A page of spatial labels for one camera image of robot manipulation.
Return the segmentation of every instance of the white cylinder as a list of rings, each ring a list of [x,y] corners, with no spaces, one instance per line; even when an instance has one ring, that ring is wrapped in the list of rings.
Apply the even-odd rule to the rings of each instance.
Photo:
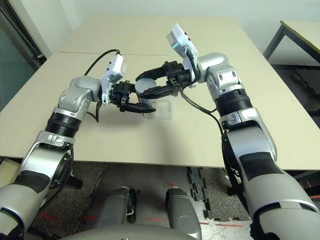
[[[140,98],[139,95],[144,93],[146,90],[150,89],[150,88],[154,88],[157,86],[156,80],[152,79],[152,78],[141,78],[139,79],[134,87],[135,87],[135,92],[136,95],[139,99],[139,102],[142,104],[147,104],[155,109],[157,109],[157,99],[144,99],[144,98]],[[151,113],[144,113],[143,115],[148,118],[148,119],[153,119],[157,114],[157,111],[151,112]]]

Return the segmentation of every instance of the gray carpet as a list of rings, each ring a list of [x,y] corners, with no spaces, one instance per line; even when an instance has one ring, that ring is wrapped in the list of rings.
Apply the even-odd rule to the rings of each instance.
[[[226,172],[221,168],[202,168],[206,195],[209,198],[211,214],[215,220],[227,222],[230,219],[247,221],[249,215],[236,195],[229,196],[231,187]]]
[[[274,68],[306,111],[320,109],[320,97],[316,95],[320,88],[320,70]],[[320,128],[320,117],[311,117]]]
[[[83,211],[90,202],[106,163],[75,162],[73,174],[83,181],[81,189],[66,185],[60,194],[38,215],[32,224],[48,233],[66,237],[78,228]],[[49,197],[57,189],[49,191]]]
[[[295,69],[291,78],[320,100],[320,70]]]

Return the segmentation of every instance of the floor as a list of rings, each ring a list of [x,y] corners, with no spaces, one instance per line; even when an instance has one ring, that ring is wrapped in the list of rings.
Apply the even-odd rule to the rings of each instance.
[[[218,182],[207,181],[207,185],[219,185]],[[251,221],[238,221],[238,216],[229,211],[233,206],[239,206],[236,196],[228,196],[225,191],[216,191],[215,196],[220,196],[225,208],[220,212],[221,219],[209,220],[205,218],[205,204],[203,201],[195,201],[191,197],[187,175],[187,167],[158,166],[142,164],[110,163],[101,174],[101,180],[95,192],[92,194],[91,204],[83,215],[83,223],[79,231],[85,231],[94,227],[97,216],[103,207],[106,197],[116,188],[127,186],[138,190],[135,224],[157,225],[169,227],[168,215],[165,206],[166,192],[172,186],[183,189],[197,213],[204,240],[251,240]]]

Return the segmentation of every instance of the white object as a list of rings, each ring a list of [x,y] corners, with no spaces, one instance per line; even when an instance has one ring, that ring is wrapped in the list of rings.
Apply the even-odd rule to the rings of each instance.
[[[110,104],[109,92],[113,84],[124,77],[127,70],[127,64],[124,57],[117,54],[106,66],[105,71],[101,77],[102,88],[102,104],[108,106]]]
[[[141,78],[139,79],[135,85],[135,92],[136,95],[139,99],[139,102],[142,104],[147,104],[151,107],[154,107],[155,109],[158,108],[157,105],[157,99],[144,99],[144,98],[140,98],[139,95],[144,93],[146,90],[150,89],[150,88],[154,88],[157,86],[156,80],[152,79],[152,78]],[[157,116],[157,111],[151,112],[151,113],[144,113],[143,115],[147,118],[147,119],[153,119]]]
[[[176,23],[171,32],[166,36],[169,41],[170,46],[183,58],[183,67],[185,70],[189,69],[192,76],[192,80],[195,79],[195,73],[192,68],[191,61],[187,57],[187,51],[190,51],[193,56],[194,65],[197,67],[198,63],[198,50],[195,45],[192,43],[191,39],[188,37],[187,33],[184,32],[181,27]]]

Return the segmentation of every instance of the black padding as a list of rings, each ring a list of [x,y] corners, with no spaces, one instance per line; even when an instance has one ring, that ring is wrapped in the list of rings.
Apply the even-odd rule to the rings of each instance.
[[[239,159],[248,181],[261,175],[283,174],[269,152],[249,153]]]
[[[12,184],[22,185],[33,189],[37,194],[45,190],[50,178],[42,173],[24,170]]]
[[[273,232],[264,233],[260,224],[260,218],[257,218],[250,225],[250,236],[254,240],[280,240],[280,238]]]

